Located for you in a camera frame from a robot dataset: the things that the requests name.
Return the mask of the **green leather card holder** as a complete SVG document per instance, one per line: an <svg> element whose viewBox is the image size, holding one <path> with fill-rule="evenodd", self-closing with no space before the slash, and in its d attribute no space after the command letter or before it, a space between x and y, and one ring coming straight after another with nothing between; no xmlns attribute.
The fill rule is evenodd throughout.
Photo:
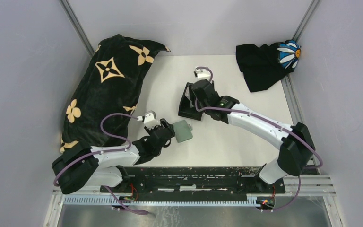
<svg viewBox="0 0 363 227"><path fill-rule="evenodd" d="M173 130L175 132L175 138L178 143L185 142L193 138L192 127L186 120L181 120L173 123Z"/></svg>

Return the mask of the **black plastic bin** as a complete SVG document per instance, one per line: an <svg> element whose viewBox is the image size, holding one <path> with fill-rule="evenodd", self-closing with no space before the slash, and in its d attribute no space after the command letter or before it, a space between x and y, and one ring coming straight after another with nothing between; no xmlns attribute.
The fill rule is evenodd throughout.
<svg viewBox="0 0 363 227"><path fill-rule="evenodd" d="M186 83L182 98L179 103L178 115L180 117L201 121L203 113L197 111L195 108L196 96L191 90L191 85L192 83Z"/></svg>

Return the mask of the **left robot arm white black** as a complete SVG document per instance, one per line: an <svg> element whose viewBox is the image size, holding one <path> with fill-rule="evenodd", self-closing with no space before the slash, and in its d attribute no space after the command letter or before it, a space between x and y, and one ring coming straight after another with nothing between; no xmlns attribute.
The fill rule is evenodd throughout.
<svg viewBox="0 0 363 227"><path fill-rule="evenodd" d="M174 126L162 118L148 135L129 145L95 147L79 143L52 163L54 185L63 194L86 186L109 186L125 192L130 186L126 167L143 164L160 155L175 137Z"/></svg>

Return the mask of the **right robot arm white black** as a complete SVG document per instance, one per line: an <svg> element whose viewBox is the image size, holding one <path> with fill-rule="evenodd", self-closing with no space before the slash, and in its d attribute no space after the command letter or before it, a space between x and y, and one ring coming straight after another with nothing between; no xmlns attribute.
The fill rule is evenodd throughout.
<svg viewBox="0 0 363 227"><path fill-rule="evenodd" d="M289 125L272 120L233 97L220 96L214 83L205 79L191 84L189 93L198 112L215 121L247 130L279 150L278 157L266 163L256 174L254 187L260 193L268 192L273 183L285 176L301 175L316 153L308 127L301 122Z"/></svg>

